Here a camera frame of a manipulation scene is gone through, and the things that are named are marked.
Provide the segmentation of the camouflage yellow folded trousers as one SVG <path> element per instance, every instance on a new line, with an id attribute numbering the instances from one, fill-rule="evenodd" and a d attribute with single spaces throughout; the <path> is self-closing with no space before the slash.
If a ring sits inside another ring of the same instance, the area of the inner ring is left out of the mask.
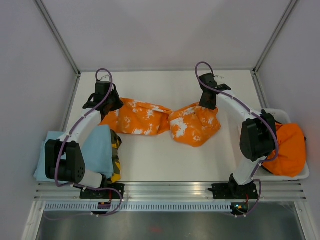
<path id="1" fill-rule="evenodd" d="M 121 180 L 121 163 L 120 163 L 118 151 L 122 145 L 122 139 L 116 134 L 115 131 L 111 130 L 110 133 L 111 133 L 113 173 L 108 181 L 111 184 L 113 184 Z"/>

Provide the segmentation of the light blue folded trousers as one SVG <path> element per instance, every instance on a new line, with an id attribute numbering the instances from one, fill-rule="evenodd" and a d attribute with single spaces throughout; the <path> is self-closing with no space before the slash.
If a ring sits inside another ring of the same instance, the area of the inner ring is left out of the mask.
<path id="1" fill-rule="evenodd" d="M 41 145 L 40 156 L 34 178 L 38 182 L 53 182 L 53 179 L 46 177 L 45 166 L 45 144 L 49 140 L 58 139 L 63 133 L 49 131 L 45 141 Z M 81 148 L 85 166 L 87 169 L 111 177 L 114 172 L 112 161 L 112 139 L 111 130 L 108 125 L 97 126 L 86 139 Z"/>

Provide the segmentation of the aluminium mounting rail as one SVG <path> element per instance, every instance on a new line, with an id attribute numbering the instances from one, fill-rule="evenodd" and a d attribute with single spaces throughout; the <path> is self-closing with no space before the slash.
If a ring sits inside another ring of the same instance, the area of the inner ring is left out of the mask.
<path id="1" fill-rule="evenodd" d="M 163 181 L 124 182 L 124 200 L 132 202 L 210 202 L 213 193 L 208 189 L 211 182 Z M 80 190 L 65 186 L 58 188 L 53 183 L 36 185 L 33 199 L 37 201 L 77 201 Z M 306 195 L 299 181 L 263 181 L 261 202 L 304 202 Z"/>

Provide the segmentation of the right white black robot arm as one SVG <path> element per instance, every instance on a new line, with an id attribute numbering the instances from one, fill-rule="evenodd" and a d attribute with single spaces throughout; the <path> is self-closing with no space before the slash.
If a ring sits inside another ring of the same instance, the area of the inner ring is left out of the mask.
<path id="1" fill-rule="evenodd" d="M 198 76 L 202 96 L 199 105 L 225 110 L 241 127 L 239 147 L 243 155 L 228 182 L 228 193 L 240 198 L 250 191 L 253 177 L 278 145 L 276 121 L 265 111 L 258 112 L 239 100 L 226 84 L 218 84 L 213 73 Z"/>

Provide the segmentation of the white plastic laundry basket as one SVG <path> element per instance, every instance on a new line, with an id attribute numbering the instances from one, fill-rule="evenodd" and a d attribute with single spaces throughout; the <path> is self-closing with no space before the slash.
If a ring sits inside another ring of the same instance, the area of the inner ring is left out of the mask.
<path id="1" fill-rule="evenodd" d="M 310 175 L 307 165 L 306 138 L 298 124 L 279 109 L 266 108 L 276 120 L 279 154 L 276 160 L 264 163 L 255 174 L 262 181 L 293 181 Z"/>

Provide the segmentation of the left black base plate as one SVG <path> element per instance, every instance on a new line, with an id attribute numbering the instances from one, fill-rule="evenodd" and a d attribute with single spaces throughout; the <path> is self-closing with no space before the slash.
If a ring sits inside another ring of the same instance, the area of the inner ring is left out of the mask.
<path id="1" fill-rule="evenodd" d="M 119 200 L 120 196 L 115 192 L 115 190 L 123 196 L 125 193 L 125 186 L 126 185 L 123 183 L 113 183 L 108 186 L 111 190 L 82 190 L 79 198 L 82 200 Z"/>

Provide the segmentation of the aluminium frame post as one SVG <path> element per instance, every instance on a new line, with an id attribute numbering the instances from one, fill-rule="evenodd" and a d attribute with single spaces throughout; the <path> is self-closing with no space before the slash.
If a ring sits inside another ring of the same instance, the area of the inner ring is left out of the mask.
<path id="1" fill-rule="evenodd" d="M 33 1 L 38 8 L 40 14 L 42 15 L 45 23 L 47 24 L 50 32 L 52 33 L 54 39 L 56 40 L 57 44 L 59 45 L 63 55 L 65 56 L 67 62 L 69 63 L 70 67 L 72 68 L 73 72 L 77 77 L 81 75 L 81 71 L 79 67 L 77 66 L 74 58 L 72 57 L 62 35 L 60 34 L 53 18 L 51 17 L 51 14 L 49 10 L 47 9 L 45 3 L 43 0 L 34 0 Z"/>
<path id="2" fill-rule="evenodd" d="M 280 36 L 282 30 L 284 29 L 287 21 L 289 20 L 289 18 L 291 17 L 294 9 L 296 8 L 297 4 L 299 3 L 299 0 L 290 0 L 288 5 L 286 6 L 283 14 L 281 15 L 281 18 L 279 19 L 275 29 L 273 30 L 271 37 L 269 38 L 266 46 L 264 47 L 260 57 L 258 58 L 255 67 L 252 69 L 252 72 L 254 75 L 257 75 L 258 71 L 260 70 L 260 68 L 262 67 L 264 61 L 266 60 L 269 52 L 271 51 L 271 49 L 273 48 L 276 40 L 278 39 L 278 37 Z"/>

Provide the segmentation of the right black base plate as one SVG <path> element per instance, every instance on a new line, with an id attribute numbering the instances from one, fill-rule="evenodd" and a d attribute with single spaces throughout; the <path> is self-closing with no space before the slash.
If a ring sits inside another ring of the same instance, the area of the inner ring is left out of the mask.
<path id="1" fill-rule="evenodd" d="M 258 190 L 254 183 L 246 185 L 231 185 L 229 183 L 214 183 L 208 189 L 215 200 L 257 200 Z"/>

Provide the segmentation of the orange white tie-dye trousers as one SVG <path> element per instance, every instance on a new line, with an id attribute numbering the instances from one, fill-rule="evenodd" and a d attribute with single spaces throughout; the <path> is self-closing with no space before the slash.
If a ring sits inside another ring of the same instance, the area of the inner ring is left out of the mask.
<path id="1" fill-rule="evenodd" d="M 108 113 L 100 123 L 116 133 L 157 136 L 170 132 L 177 143 L 201 147 L 221 129 L 219 110 L 207 109 L 199 102 L 174 111 L 130 98 L 121 100 L 124 106 Z"/>

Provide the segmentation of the left aluminium frame post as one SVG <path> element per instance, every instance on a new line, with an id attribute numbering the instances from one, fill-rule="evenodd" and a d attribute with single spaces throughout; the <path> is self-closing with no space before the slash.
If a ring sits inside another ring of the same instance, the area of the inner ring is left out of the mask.
<path id="1" fill-rule="evenodd" d="M 81 75 L 81 71 L 79 67 L 77 66 L 74 58 L 72 57 L 62 35 L 60 34 L 53 18 L 51 17 L 51 14 L 49 10 L 47 9 L 45 3 L 43 0 L 34 0 L 33 1 L 38 8 L 40 14 L 42 15 L 45 23 L 47 24 L 50 32 L 52 33 L 54 39 L 56 40 L 57 44 L 59 45 L 63 55 L 65 56 L 67 62 L 69 63 L 70 67 L 72 68 L 73 72 L 77 77 Z"/>

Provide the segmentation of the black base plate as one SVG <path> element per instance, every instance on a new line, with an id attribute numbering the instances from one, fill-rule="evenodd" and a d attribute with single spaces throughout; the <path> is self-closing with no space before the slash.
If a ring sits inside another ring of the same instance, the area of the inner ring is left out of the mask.
<path id="1" fill-rule="evenodd" d="M 123 183 L 113 183 L 108 186 L 111 190 L 82 190 L 79 198 L 82 200 L 119 200 L 120 196 L 115 192 L 115 190 L 123 196 L 125 193 L 125 186 L 126 185 Z"/>
<path id="2" fill-rule="evenodd" d="M 246 185 L 231 185 L 229 183 L 214 183 L 208 189 L 215 200 L 257 200 L 258 190 L 254 183 Z"/>

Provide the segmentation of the right aluminium frame post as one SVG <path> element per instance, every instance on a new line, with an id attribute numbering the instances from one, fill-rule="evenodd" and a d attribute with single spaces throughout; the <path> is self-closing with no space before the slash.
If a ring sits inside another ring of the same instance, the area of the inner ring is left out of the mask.
<path id="1" fill-rule="evenodd" d="M 297 4 L 299 3 L 299 0 L 290 0 L 288 5 L 286 6 L 283 14 L 281 15 L 281 18 L 279 19 L 275 29 L 273 30 L 271 37 L 269 38 L 266 46 L 264 47 L 260 57 L 258 58 L 255 67 L 252 69 L 252 72 L 254 75 L 257 75 L 258 71 L 260 70 L 260 68 L 262 67 L 264 61 L 266 60 L 269 52 L 271 51 L 271 49 L 273 48 L 276 40 L 278 39 L 278 37 L 280 36 L 282 30 L 284 29 L 287 21 L 289 20 L 289 18 L 291 17 L 294 9 L 296 8 Z"/>

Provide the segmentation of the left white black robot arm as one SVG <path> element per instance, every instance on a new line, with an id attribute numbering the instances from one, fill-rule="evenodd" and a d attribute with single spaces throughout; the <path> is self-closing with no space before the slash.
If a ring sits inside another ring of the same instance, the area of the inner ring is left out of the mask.
<path id="1" fill-rule="evenodd" d="M 97 198 L 105 198 L 108 185 L 120 177 L 118 149 L 122 140 L 101 122 L 123 105 L 114 83 L 97 81 L 74 126 L 45 143 L 46 178 L 54 180 L 58 187 L 70 184 L 88 188 Z"/>

